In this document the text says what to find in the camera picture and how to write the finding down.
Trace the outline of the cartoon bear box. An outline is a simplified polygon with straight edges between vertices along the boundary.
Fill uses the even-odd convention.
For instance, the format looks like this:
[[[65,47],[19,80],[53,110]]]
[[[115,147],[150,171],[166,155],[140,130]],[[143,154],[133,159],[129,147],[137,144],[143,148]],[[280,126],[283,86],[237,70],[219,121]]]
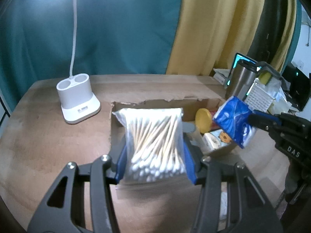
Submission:
[[[219,149],[225,149],[233,142],[228,134],[225,133],[222,129],[204,133],[202,139],[210,152],[217,151]]]

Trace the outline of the teal curtain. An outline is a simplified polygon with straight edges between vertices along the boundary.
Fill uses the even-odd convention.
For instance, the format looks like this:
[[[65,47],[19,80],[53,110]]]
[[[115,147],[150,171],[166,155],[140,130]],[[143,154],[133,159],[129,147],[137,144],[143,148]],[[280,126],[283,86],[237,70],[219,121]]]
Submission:
[[[164,74],[182,0],[1,0],[1,91],[14,109],[37,81]]]

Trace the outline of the cotton swab bag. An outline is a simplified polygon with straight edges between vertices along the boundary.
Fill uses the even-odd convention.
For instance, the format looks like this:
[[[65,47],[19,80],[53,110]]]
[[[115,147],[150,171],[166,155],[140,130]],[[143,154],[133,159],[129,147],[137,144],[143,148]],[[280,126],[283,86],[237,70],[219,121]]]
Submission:
[[[113,115],[125,131],[125,181],[150,183],[186,172],[182,108],[122,108]]]

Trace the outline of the red tin can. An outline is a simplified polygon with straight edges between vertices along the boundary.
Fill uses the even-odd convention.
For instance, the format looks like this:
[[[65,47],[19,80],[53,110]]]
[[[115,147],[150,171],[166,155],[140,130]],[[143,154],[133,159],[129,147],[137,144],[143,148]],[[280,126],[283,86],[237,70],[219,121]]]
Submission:
[[[219,129],[219,126],[212,120],[216,112],[216,108],[210,110],[207,108],[198,109],[195,115],[195,124],[201,134]]]

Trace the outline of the blue tissue pack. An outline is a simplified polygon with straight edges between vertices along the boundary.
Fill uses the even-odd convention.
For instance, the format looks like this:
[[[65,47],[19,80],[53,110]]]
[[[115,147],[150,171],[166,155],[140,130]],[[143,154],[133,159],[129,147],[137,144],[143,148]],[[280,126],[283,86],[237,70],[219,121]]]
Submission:
[[[256,133],[248,122],[254,109],[235,96],[229,97],[212,120],[240,147],[245,148]]]

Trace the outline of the steel travel mug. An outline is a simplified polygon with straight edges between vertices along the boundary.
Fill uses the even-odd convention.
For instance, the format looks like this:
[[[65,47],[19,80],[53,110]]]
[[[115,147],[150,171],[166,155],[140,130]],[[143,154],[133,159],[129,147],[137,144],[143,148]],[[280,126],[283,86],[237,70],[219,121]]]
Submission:
[[[233,70],[230,84],[227,87],[225,99],[235,96],[240,100],[246,98],[247,92],[257,75],[256,63],[240,59]]]

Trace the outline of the white desk lamp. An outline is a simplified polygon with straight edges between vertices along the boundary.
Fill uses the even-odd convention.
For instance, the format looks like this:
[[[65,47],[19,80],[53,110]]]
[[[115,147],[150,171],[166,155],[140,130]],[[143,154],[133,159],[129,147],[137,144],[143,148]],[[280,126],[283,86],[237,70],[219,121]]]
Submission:
[[[56,85],[63,118],[68,124],[77,124],[96,115],[101,103],[92,91],[90,76],[86,73],[73,74],[78,32],[78,0],[73,4],[73,39],[69,77]]]

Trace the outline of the white perforated basket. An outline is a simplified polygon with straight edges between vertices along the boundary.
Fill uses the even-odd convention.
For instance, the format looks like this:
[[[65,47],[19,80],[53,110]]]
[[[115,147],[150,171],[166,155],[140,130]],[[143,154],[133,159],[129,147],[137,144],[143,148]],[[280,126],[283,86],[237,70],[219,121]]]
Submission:
[[[267,112],[274,98],[265,91],[265,85],[255,79],[247,92],[244,102],[254,110]]]

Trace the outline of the grey cloth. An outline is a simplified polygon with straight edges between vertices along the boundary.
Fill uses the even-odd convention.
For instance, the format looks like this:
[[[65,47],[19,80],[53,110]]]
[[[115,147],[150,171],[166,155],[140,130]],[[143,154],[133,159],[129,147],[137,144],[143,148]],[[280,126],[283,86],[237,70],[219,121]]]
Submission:
[[[269,73],[272,77],[275,77],[277,80],[281,81],[281,86],[285,90],[288,90],[290,87],[290,83],[286,81],[282,75],[275,70],[271,65],[266,63],[265,61],[260,61],[256,63],[257,67],[260,67],[260,70],[257,72],[258,78],[263,77],[266,73]]]

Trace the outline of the cardboard box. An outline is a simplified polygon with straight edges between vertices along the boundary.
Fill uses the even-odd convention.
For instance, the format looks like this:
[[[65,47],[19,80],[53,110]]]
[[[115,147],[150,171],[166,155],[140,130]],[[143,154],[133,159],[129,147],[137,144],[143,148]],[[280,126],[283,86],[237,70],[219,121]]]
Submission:
[[[149,183],[186,173],[186,145],[205,156],[221,157],[235,144],[212,120],[220,106],[212,100],[176,108],[121,108],[113,112],[124,127],[125,181]]]

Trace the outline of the yellow curtain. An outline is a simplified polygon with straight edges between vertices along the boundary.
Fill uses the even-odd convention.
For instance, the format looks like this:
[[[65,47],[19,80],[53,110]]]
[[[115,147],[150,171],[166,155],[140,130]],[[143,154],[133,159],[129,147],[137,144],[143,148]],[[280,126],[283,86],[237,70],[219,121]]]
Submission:
[[[265,0],[182,0],[167,74],[211,75],[252,45]]]

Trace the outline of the yellow green sponge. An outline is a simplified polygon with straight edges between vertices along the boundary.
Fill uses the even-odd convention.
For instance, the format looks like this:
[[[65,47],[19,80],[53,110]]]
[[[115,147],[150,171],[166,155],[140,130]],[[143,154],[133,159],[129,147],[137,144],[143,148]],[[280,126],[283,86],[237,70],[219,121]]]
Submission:
[[[270,72],[268,72],[268,71],[263,71],[263,72],[259,75],[258,79],[259,79],[259,81],[260,81],[263,85],[266,85],[266,84],[270,81],[271,77],[272,77],[272,74],[271,74]]]

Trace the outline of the clear plastic bag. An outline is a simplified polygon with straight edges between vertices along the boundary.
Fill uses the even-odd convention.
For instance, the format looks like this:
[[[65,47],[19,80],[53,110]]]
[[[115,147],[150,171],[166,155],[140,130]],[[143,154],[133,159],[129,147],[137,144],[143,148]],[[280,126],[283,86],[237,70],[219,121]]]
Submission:
[[[281,80],[271,77],[266,85],[266,92],[273,98],[268,112],[272,115],[288,113],[292,104],[287,101],[284,91],[281,87]]]

